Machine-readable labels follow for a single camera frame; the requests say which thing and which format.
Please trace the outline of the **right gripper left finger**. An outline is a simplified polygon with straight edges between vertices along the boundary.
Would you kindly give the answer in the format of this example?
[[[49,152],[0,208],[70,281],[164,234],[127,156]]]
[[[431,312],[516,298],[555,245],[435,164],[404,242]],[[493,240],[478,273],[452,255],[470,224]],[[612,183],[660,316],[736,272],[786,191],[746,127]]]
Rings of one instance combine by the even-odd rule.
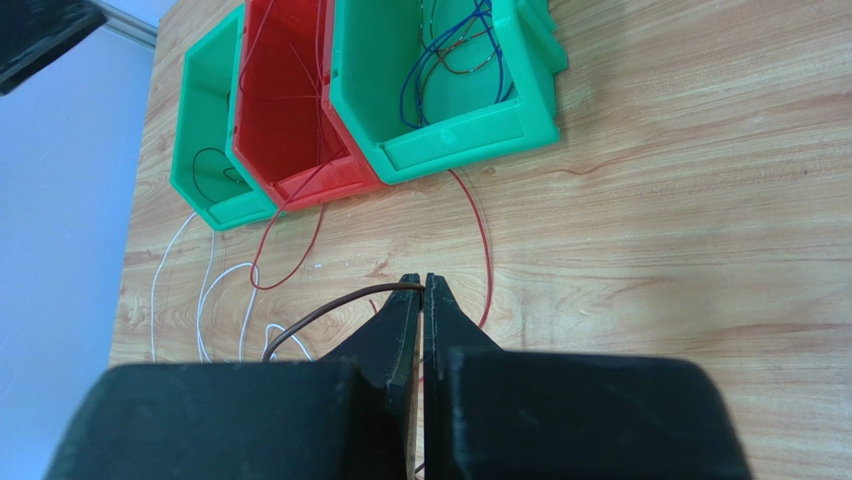
[[[415,274],[316,361],[129,364],[70,421],[50,479],[406,479],[412,473]]]

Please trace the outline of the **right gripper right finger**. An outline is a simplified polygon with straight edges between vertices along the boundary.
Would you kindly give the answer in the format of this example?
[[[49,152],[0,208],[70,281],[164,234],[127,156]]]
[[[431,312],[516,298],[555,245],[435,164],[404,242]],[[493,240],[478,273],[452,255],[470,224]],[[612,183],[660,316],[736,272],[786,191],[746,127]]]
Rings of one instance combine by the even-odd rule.
[[[429,274],[429,479],[748,479],[725,402],[674,358],[505,350]]]

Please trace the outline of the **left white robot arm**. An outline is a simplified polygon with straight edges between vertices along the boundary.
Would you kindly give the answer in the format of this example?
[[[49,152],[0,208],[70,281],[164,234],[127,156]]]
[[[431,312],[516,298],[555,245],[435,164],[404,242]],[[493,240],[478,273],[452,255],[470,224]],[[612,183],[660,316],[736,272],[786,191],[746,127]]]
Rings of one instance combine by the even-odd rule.
[[[106,21],[93,1],[2,0],[1,94],[11,93]]]

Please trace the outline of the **left green plastic bin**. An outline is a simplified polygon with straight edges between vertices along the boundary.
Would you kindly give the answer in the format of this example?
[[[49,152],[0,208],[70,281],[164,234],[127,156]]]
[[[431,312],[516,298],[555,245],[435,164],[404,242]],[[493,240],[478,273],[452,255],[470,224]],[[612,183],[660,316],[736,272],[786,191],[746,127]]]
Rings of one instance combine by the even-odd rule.
[[[266,221],[277,206],[233,151],[245,7],[185,54],[170,183],[212,229]]]

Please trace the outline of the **green plastic bin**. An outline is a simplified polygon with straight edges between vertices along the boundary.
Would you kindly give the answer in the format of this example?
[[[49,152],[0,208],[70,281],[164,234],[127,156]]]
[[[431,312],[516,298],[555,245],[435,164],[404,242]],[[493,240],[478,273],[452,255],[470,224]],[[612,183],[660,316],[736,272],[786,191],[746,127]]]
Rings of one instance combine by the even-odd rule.
[[[395,184],[556,142],[545,1],[338,1],[331,105]]]
[[[233,151],[245,7],[185,54],[170,183],[212,229],[266,221],[277,206]]]

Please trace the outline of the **red plastic bin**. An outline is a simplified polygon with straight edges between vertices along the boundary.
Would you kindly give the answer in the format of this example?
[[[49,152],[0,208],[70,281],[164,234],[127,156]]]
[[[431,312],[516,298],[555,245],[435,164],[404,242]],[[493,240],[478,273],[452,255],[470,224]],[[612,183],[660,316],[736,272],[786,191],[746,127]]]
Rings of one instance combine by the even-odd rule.
[[[329,99],[331,1],[248,1],[233,150],[285,212],[383,187]]]

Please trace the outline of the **right green plastic bin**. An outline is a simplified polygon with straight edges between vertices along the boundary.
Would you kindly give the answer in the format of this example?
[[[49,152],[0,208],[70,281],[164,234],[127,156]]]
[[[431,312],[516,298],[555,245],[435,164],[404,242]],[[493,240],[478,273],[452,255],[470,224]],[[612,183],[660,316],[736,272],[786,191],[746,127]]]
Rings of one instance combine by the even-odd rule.
[[[338,1],[331,105],[395,184],[556,142],[545,1]]]

